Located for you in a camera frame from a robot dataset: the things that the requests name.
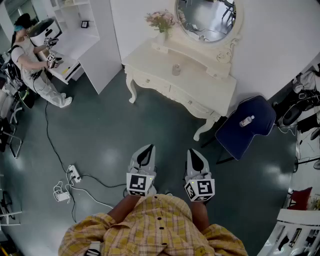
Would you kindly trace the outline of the white shelf unit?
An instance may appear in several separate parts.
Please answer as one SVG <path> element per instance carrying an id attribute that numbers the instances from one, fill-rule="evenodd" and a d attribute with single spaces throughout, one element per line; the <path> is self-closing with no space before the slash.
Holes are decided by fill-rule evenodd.
<path id="1" fill-rule="evenodd" d="M 46 0 L 61 30 L 55 52 L 78 60 L 100 94 L 122 69 L 110 0 Z M 89 21 L 88 28 L 81 28 Z"/>

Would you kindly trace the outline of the yellow plaid shirt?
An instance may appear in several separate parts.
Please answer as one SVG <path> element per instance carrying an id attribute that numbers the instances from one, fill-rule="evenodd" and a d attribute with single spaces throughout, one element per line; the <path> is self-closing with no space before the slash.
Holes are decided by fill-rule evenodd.
<path id="1" fill-rule="evenodd" d="M 170 194 L 140 197 L 120 223 L 108 213 L 86 217 L 66 231 L 58 256 L 84 256 L 91 242 L 101 243 L 101 256 L 248 256 L 226 228 L 199 231 L 191 204 Z"/>

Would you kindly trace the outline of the black metal-framed chair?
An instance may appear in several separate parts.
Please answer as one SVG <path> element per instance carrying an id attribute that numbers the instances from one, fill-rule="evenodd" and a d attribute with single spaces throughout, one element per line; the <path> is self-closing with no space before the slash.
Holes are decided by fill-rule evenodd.
<path id="1" fill-rule="evenodd" d="M 15 159 L 18 158 L 23 144 L 23 140 L 16 135 L 16 131 L 16 126 L 10 124 L 7 118 L 0 118 L 0 153 L 4 153 L 6 148 L 9 148 Z"/>

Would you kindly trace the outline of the white chest-mounted device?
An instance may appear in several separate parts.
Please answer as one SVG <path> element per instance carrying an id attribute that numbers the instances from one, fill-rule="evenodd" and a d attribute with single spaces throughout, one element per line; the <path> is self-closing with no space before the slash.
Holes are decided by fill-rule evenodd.
<path id="1" fill-rule="evenodd" d="M 99 241 L 92 241 L 84 256 L 101 256 L 101 243 Z"/>

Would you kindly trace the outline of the oval cream-framed mirror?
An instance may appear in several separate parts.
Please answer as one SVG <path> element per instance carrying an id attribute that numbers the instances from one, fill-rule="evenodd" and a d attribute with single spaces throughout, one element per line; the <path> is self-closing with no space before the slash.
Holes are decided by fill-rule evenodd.
<path id="1" fill-rule="evenodd" d="M 244 20 L 243 0 L 175 0 L 175 12 L 179 19 L 184 15 L 182 31 L 206 56 L 212 50 L 214 60 L 231 62 Z"/>

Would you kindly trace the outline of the white round appliance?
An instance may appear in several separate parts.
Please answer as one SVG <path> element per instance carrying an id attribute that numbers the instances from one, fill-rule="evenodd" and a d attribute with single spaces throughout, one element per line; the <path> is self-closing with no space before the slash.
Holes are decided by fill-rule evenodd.
<path id="1" fill-rule="evenodd" d="M 57 38 L 61 33 L 56 20 L 47 18 L 33 26 L 27 35 L 35 46 L 41 46 L 46 38 Z"/>

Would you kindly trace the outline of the dark blue chair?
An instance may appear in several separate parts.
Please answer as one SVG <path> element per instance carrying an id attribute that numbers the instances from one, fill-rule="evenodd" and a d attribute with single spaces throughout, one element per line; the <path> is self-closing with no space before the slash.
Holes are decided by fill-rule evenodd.
<path id="1" fill-rule="evenodd" d="M 252 123 L 240 127 L 240 121 L 248 116 L 255 117 Z M 217 165 L 232 160 L 238 161 L 249 148 L 256 135 L 268 136 L 270 134 L 275 121 L 276 112 L 263 96 L 250 97 L 239 103 L 237 109 L 217 129 L 214 137 L 201 147 L 204 148 L 216 140 L 231 155 L 224 160 L 218 160 Z"/>

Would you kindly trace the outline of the white display shelf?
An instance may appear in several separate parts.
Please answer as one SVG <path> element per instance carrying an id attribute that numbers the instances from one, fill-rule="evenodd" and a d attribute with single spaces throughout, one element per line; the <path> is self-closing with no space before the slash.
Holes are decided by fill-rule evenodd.
<path id="1" fill-rule="evenodd" d="M 257 256 L 320 256 L 320 210 L 282 208 Z"/>

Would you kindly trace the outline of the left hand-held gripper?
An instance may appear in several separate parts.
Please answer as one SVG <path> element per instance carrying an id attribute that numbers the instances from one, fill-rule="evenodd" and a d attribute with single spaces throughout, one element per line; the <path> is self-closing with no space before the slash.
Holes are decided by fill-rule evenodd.
<path id="1" fill-rule="evenodd" d="M 126 174 L 126 190 L 129 195 L 146 197 L 156 193 L 154 188 L 157 176 L 156 146 L 147 144 L 138 149 L 131 157 Z"/>

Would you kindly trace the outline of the person's right forearm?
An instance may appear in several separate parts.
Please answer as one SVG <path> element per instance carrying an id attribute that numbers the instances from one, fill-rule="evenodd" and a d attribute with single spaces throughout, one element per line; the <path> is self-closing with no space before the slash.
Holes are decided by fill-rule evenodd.
<path id="1" fill-rule="evenodd" d="M 210 226 L 206 205 L 201 201 L 191 203 L 192 222 L 202 232 Z"/>

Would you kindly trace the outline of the white ribbed vase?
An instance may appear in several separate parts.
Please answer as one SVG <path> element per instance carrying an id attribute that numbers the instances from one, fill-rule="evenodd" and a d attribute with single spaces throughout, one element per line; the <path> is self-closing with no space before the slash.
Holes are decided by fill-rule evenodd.
<path id="1" fill-rule="evenodd" d="M 156 36 L 156 43 L 160 46 L 163 46 L 166 39 L 168 37 L 168 33 L 165 31 L 165 32 L 160 32 L 157 36 Z"/>

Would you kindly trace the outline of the clear plastic water bottle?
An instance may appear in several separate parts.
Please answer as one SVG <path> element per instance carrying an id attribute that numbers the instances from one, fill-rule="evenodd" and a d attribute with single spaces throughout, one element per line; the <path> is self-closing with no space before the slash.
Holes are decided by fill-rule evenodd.
<path id="1" fill-rule="evenodd" d="M 243 128 L 243 127 L 251 124 L 254 119 L 255 119 L 255 116 L 254 116 L 254 115 L 248 116 L 248 117 L 246 117 L 245 119 L 243 119 L 242 121 L 240 121 L 239 125 L 240 125 L 240 127 Z"/>

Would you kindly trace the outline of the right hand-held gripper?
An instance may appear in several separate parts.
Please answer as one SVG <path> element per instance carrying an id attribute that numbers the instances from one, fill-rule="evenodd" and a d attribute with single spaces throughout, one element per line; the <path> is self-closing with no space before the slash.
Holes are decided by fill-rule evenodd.
<path id="1" fill-rule="evenodd" d="M 190 178 L 184 189 L 191 202 L 206 202 L 215 195 L 215 180 L 211 177 L 207 159 L 195 149 L 187 150 L 186 170 L 189 176 L 205 173 Z"/>

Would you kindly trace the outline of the black office chair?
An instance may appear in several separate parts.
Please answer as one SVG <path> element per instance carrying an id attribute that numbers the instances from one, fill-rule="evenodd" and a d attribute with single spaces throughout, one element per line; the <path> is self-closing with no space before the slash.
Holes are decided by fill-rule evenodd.
<path id="1" fill-rule="evenodd" d="M 303 112 L 320 107 L 320 92 L 316 90 L 302 90 L 299 93 L 291 91 L 280 103 L 274 102 L 272 107 L 276 113 L 277 126 L 291 126 Z M 296 128 L 301 133 L 312 128 L 320 128 L 320 110 L 298 121 Z"/>

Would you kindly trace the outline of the pink flower bouquet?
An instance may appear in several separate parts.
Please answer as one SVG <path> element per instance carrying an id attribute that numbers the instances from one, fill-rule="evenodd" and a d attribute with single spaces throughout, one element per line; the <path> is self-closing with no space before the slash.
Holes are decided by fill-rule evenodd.
<path id="1" fill-rule="evenodd" d="M 145 21 L 150 27 L 153 27 L 160 33 L 165 33 L 176 24 L 183 24 L 186 22 L 185 14 L 182 10 L 177 10 L 177 18 L 167 9 L 148 13 L 144 17 Z"/>

